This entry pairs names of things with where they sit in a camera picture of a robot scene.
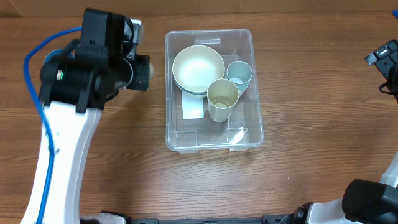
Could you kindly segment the cream bowl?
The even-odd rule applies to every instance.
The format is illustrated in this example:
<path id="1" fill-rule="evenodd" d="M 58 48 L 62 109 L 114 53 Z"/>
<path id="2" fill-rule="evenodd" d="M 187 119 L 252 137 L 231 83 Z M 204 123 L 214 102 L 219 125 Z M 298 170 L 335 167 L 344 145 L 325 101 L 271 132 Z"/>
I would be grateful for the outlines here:
<path id="1" fill-rule="evenodd" d="M 193 45 L 181 50 L 172 64 L 172 75 L 176 79 L 187 79 L 197 85 L 210 86 L 223 78 L 224 60 L 211 47 Z"/>
<path id="2" fill-rule="evenodd" d="M 194 93 L 185 89 L 182 89 L 182 93 L 186 93 L 188 96 L 195 98 L 204 98 L 207 96 L 207 92 Z"/>

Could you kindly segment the cream tall cup front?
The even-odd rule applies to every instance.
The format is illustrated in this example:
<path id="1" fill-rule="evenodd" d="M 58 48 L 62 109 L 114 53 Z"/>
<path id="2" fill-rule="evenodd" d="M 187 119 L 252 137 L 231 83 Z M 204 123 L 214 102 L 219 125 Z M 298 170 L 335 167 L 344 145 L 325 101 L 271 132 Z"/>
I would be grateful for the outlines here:
<path id="1" fill-rule="evenodd" d="M 210 118 L 221 123 L 232 113 L 239 100 L 239 90 L 231 80 L 221 78 L 208 87 L 207 99 Z"/>

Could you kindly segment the grey small cup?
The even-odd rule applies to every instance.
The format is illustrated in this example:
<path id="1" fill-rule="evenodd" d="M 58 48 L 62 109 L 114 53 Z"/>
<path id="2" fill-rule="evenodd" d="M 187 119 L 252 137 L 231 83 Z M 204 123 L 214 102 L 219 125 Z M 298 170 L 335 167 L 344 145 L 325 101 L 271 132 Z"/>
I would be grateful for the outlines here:
<path id="1" fill-rule="evenodd" d="M 227 67 L 226 78 L 238 85 L 246 85 L 251 81 L 252 68 L 244 61 L 234 61 Z"/>

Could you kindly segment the light blue small cup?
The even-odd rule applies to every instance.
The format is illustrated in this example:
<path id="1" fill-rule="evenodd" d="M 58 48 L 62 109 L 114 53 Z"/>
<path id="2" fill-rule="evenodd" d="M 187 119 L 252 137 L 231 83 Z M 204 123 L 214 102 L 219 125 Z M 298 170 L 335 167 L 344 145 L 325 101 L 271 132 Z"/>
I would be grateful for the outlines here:
<path id="1" fill-rule="evenodd" d="M 249 82 L 247 82 L 247 83 L 237 83 L 236 86 L 241 91 L 241 90 L 245 90 L 249 86 L 249 84 L 250 84 Z"/>

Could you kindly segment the mint green small cup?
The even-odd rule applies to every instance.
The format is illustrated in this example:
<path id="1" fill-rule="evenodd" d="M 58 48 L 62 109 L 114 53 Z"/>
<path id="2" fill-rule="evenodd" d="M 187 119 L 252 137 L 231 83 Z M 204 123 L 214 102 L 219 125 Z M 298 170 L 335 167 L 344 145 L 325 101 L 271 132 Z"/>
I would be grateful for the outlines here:
<path id="1" fill-rule="evenodd" d="M 248 86 L 238 86 L 239 92 L 245 91 L 248 88 Z"/>

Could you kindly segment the dark blue tall cup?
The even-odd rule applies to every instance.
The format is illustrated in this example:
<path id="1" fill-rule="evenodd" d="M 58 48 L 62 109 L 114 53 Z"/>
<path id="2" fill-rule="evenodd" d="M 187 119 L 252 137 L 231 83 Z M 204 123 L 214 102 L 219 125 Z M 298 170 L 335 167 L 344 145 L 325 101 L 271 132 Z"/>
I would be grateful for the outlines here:
<path id="1" fill-rule="evenodd" d="M 63 49 L 55 49 L 53 51 L 51 51 L 50 53 L 48 53 L 44 59 L 43 64 L 46 64 L 50 59 L 54 58 L 54 57 L 58 57 L 63 53 Z M 70 52 L 67 55 L 67 59 L 74 59 L 75 56 L 72 52 Z"/>

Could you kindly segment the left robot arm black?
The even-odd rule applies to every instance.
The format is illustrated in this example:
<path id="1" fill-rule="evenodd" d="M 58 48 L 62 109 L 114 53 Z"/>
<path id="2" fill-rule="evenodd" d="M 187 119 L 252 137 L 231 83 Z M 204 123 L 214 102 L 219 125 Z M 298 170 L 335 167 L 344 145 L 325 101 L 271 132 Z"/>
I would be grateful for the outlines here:
<path id="1" fill-rule="evenodd" d="M 39 157 L 22 223 L 131 223 L 116 212 L 80 215 L 80 192 L 90 142 L 107 102 L 122 89 L 146 91 L 150 58 L 137 54 L 138 19 L 86 9 L 80 37 L 49 53 L 36 90 L 24 59 L 24 78 L 42 122 Z"/>

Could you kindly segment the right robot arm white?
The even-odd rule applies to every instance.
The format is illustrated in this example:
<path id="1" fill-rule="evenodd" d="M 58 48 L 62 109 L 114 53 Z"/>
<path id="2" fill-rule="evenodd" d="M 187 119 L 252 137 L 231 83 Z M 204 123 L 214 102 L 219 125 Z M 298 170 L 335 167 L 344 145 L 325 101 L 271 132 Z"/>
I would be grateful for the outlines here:
<path id="1" fill-rule="evenodd" d="M 366 56 L 386 81 L 381 93 L 397 98 L 397 40 L 386 42 Z M 379 182 L 355 179 L 343 197 L 327 203 L 309 202 L 285 216 L 281 223 L 397 223 L 397 156 Z"/>

